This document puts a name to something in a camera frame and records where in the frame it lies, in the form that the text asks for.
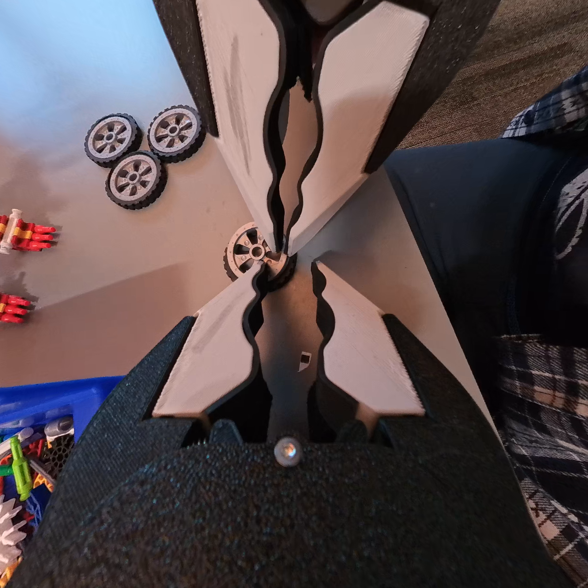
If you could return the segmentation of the person's plaid shirt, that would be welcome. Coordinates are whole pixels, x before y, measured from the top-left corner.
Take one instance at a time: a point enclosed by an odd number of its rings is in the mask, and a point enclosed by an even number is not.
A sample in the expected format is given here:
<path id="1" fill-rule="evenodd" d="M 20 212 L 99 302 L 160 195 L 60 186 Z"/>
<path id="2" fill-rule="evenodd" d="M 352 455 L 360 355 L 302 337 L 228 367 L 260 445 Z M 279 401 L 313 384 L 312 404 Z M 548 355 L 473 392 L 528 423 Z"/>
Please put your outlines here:
<path id="1" fill-rule="evenodd" d="M 587 65 L 515 115 L 502 138 L 587 151 Z M 587 348 L 504 334 L 497 354 L 500 437 L 549 554 L 587 587 Z"/>

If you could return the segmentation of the colourful construction toy figure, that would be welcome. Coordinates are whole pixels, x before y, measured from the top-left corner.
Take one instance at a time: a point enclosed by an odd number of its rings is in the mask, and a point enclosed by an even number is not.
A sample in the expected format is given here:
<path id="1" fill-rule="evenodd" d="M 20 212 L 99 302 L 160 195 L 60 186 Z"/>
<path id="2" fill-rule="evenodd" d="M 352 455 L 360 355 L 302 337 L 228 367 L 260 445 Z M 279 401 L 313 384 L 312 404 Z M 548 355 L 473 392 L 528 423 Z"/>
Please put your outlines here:
<path id="1" fill-rule="evenodd" d="M 10 215 L 1 215 L 1 254 L 49 249 L 55 232 L 55 227 L 25 222 L 23 212 L 12 209 Z M 26 298 L 1 292 L 1 322 L 24 323 L 31 306 Z"/>

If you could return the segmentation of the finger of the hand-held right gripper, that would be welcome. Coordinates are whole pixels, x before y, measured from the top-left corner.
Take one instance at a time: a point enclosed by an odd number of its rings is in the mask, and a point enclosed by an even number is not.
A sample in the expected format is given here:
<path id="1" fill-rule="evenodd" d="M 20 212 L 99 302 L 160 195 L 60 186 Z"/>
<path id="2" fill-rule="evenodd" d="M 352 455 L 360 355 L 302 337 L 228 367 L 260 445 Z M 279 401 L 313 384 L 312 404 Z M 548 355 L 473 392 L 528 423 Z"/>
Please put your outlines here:
<path id="1" fill-rule="evenodd" d="M 288 254 L 303 248 L 368 178 L 368 161 L 429 23 L 423 10 L 366 1 L 326 34 L 313 70 L 318 136 L 298 181 Z"/>
<path id="2" fill-rule="evenodd" d="M 217 145 L 270 250 L 283 239 L 285 32 L 270 1 L 196 1 Z"/>

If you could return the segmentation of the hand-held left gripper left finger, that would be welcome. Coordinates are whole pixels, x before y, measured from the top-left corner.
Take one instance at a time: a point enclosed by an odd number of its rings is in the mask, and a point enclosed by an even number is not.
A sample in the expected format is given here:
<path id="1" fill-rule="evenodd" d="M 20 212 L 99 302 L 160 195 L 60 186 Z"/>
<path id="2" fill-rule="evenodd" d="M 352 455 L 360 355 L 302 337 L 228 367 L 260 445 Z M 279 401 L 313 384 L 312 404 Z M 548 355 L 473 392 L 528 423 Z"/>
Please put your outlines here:
<path id="1" fill-rule="evenodd" d="M 268 267 L 253 264 L 198 310 L 152 417 L 196 419 L 209 431 L 226 419 L 244 442 L 267 441 L 272 394 L 255 339 L 267 292 Z"/>

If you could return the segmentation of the grey toy wheel black tyre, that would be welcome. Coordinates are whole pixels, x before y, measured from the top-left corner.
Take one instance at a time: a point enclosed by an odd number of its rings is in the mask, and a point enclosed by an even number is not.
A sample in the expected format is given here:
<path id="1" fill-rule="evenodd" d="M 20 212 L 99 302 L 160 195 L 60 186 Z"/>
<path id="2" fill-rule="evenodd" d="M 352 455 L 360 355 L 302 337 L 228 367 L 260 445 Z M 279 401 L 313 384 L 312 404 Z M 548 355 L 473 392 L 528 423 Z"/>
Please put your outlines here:
<path id="1" fill-rule="evenodd" d="M 234 282 L 257 261 L 263 261 L 268 267 L 268 291 L 274 292 L 293 277 L 297 254 L 287 256 L 283 252 L 270 250 L 258 225 L 250 222 L 241 226 L 231 237 L 224 251 L 224 269 Z"/>
<path id="2" fill-rule="evenodd" d="M 151 151 L 126 154 L 105 182 L 109 199 L 127 210 L 150 206 L 162 195 L 168 179 L 164 163 Z"/>
<path id="3" fill-rule="evenodd" d="M 194 155 L 202 146 L 206 130 L 199 111 L 188 105 L 174 105 L 160 112 L 148 129 L 148 144 L 157 157 L 178 163 Z"/>
<path id="4" fill-rule="evenodd" d="M 121 158 L 137 151 L 142 137 L 142 129 L 131 115 L 108 114 L 88 130 L 84 140 L 85 154 L 98 166 L 111 168 Z"/>

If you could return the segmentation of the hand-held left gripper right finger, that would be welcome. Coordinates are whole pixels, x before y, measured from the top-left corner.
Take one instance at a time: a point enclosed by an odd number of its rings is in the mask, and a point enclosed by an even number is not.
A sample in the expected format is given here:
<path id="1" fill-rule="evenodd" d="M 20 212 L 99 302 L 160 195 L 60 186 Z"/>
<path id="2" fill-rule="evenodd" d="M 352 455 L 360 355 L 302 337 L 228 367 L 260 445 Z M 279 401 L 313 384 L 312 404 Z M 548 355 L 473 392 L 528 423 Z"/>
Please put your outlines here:
<path id="1" fill-rule="evenodd" d="M 425 416 L 389 316 L 324 262 L 313 261 L 311 274 L 322 341 L 307 397 L 310 438 L 334 442 L 359 422 L 370 439 L 382 418 Z"/>

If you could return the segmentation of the pile of colourful construction pieces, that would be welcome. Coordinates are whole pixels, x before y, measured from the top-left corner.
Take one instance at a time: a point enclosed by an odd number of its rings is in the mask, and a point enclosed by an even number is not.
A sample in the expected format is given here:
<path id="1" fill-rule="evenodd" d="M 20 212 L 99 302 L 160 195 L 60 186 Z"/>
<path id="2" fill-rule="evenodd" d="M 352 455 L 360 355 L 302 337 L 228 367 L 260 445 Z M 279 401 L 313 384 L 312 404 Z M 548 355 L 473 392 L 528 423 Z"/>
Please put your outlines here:
<path id="1" fill-rule="evenodd" d="M 1 436 L 1 587 L 6 587 L 45 516 L 75 445 L 72 415 L 45 424 L 17 422 Z"/>

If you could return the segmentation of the blue plastic bin white tag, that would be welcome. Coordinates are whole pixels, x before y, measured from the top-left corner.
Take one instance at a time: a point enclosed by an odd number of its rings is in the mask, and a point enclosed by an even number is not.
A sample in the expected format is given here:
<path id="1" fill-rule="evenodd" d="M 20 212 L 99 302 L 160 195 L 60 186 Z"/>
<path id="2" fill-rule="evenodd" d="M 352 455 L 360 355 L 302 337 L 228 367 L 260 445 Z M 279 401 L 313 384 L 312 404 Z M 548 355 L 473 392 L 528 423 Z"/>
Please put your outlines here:
<path id="1" fill-rule="evenodd" d="M 152 457 L 148 434 L 141 423 L 151 409 L 162 382 L 144 381 L 138 371 L 124 376 L 68 380 L 1 389 L 1 423 L 22 417 L 46 416 L 62 409 L 73 417 L 75 443 L 55 480 L 47 503 L 21 564 L 8 587 L 124 587 L 137 580 L 139 565 L 132 562 L 132 543 L 124 531 L 111 527 L 113 537 L 100 535 L 115 516 L 100 514 L 114 506 L 123 523 L 133 524 L 133 506 L 122 506 L 112 496 L 130 481 L 135 469 L 144 472 Z"/>

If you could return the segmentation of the person's dark trousers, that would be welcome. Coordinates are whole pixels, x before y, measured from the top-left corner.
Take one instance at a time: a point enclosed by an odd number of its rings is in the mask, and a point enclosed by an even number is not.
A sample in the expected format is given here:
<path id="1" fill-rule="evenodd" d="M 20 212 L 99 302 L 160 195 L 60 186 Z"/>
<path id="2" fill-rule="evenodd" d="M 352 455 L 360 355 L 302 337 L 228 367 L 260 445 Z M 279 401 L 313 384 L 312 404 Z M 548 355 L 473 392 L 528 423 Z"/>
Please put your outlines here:
<path id="1" fill-rule="evenodd" d="M 492 139 L 399 149 L 384 163 L 491 413 L 496 338 L 533 332 L 548 289 L 550 217 L 583 159 L 545 139 Z"/>

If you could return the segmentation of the person's dark printed t-shirt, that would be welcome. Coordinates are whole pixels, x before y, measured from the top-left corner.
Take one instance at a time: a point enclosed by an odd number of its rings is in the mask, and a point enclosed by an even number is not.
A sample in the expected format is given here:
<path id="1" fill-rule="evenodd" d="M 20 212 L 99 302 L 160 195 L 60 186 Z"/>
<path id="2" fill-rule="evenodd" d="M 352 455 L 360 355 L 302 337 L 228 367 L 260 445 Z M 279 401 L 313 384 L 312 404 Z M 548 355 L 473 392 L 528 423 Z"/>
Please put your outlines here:
<path id="1" fill-rule="evenodd" d="M 587 151 L 549 172 L 533 195 L 507 297 L 508 334 L 587 347 Z"/>

